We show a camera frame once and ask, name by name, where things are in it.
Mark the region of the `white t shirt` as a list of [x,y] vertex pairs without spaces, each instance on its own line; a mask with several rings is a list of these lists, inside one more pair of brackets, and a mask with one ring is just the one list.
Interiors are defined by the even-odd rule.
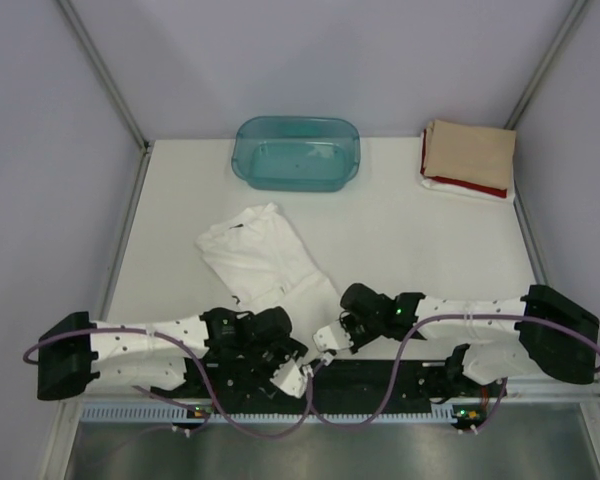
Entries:
[[429,190],[438,191],[442,193],[454,194],[463,197],[476,198],[481,200],[489,200],[496,202],[508,202],[508,195],[505,195],[504,198],[498,197],[495,195],[491,195],[489,193],[469,189],[462,186],[457,186],[453,184],[441,183],[433,179],[423,178],[421,180],[421,185]]
[[280,306],[296,326],[336,318],[336,289],[275,204],[247,208],[211,226],[196,245],[241,309]]

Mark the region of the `right aluminium frame post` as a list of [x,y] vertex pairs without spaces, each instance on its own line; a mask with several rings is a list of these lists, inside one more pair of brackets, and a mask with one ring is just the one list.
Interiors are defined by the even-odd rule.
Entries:
[[503,125],[505,130],[516,130],[525,113],[540,93],[540,90],[549,77],[551,70],[557,65],[561,55],[575,36],[579,26],[586,18],[588,10],[593,4],[592,0],[576,0],[559,25],[548,47],[545,49],[533,73],[523,88],[513,110]]

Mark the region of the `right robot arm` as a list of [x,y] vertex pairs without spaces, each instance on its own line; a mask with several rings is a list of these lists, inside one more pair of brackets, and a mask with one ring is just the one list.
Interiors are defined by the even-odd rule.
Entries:
[[381,338],[417,362],[421,395],[488,393],[510,377],[545,374],[588,385],[600,372],[599,319],[546,285],[511,299],[460,301],[421,292],[395,297],[352,284],[340,300],[333,349],[352,354]]

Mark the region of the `folded beige t shirt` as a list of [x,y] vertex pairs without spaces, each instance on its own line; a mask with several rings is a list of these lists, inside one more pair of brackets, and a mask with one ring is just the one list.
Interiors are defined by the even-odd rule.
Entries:
[[440,119],[428,129],[425,175],[507,189],[513,182],[517,133]]

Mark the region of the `left aluminium frame post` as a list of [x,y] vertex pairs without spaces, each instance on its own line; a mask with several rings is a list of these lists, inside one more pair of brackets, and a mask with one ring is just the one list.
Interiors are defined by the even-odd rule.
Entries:
[[71,34],[77,41],[82,54],[122,125],[131,136],[137,148],[145,152],[149,148],[150,142],[141,131],[78,10],[73,2],[69,0],[54,0],[53,3],[58,8]]

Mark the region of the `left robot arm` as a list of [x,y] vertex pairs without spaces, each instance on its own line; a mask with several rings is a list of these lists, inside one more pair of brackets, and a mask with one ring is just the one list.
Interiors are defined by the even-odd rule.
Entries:
[[301,365],[307,351],[293,338],[281,307],[259,313],[216,307],[183,319],[119,326],[75,312],[41,336],[26,360],[37,368],[42,401],[126,386],[193,397],[217,367],[269,396],[300,398],[307,388]]

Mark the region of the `teal plastic basin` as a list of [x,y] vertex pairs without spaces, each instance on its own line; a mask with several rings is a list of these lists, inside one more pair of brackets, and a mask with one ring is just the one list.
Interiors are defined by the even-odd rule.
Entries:
[[251,188],[331,193],[358,173],[360,134],[338,118],[259,116],[236,132],[230,164]]

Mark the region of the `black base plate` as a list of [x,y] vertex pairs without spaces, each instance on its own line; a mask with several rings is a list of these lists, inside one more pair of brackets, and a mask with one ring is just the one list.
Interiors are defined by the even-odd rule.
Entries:
[[[379,407],[390,380],[389,360],[335,360],[322,368],[313,381],[313,406],[322,415],[371,414]],[[256,379],[241,362],[204,363],[212,389],[224,410],[239,414],[301,414],[303,399],[286,395]],[[152,387],[150,392],[169,399],[210,398],[194,363],[185,361],[185,383],[172,391]],[[425,367],[419,361],[400,362],[385,414],[428,413],[433,399],[498,396],[493,382],[480,386],[460,374],[450,375],[442,366]]]

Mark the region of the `aluminium frame post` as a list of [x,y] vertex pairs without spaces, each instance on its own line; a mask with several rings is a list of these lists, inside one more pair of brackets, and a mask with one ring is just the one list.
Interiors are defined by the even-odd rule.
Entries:
[[575,36],[579,26],[586,18],[588,10],[593,4],[592,0],[576,0],[559,25],[548,47],[545,49],[533,73],[523,88],[513,110],[503,125],[505,130],[516,130],[525,113],[540,93],[540,90],[549,77],[551,70],[557,65],[561,55]]
[[58,8],[71,34],[77,41],[82,54],[122,125],[131,136],[137,148],[145,152],[149,148],[150,142],[141,131],[78,10],[73,2],[69,0],[54,0],[53,3]]

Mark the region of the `folded white t shirt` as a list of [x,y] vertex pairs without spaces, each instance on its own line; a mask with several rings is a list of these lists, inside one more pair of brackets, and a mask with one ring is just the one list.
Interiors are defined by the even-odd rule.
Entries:
[[429,190],[438,191],[442,193],[454,194],[463,197],[476,198],[481,200],[489,200],[496,202],[508,202],[508,195],[505,195],[504,198],[498,197],[495,195],[491,195],[489,193],[469,189],[462,186],[457,186],[453,184],[441,183],[433,179],[423,178],[421,180],[421,185]]

